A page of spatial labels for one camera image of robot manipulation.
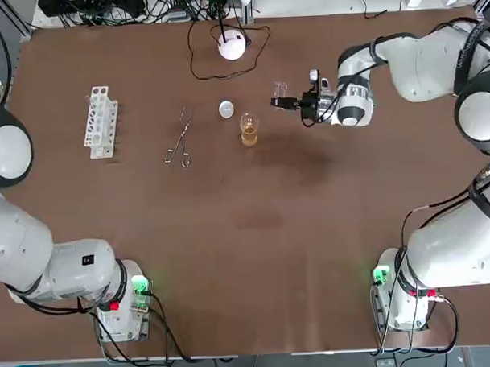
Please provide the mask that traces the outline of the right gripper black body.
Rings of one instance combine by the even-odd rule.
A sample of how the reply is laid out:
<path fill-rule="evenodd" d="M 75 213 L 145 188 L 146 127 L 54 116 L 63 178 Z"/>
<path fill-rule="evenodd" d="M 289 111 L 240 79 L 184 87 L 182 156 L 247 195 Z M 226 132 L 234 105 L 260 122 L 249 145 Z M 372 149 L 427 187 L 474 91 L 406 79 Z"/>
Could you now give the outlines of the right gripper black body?
<path fill-rule="evenodd" d="M 302 119 L 320 119 L 323 111 L 319 110 L 319 91 L 303 92 L 300 99 L 300 113 Z"/>

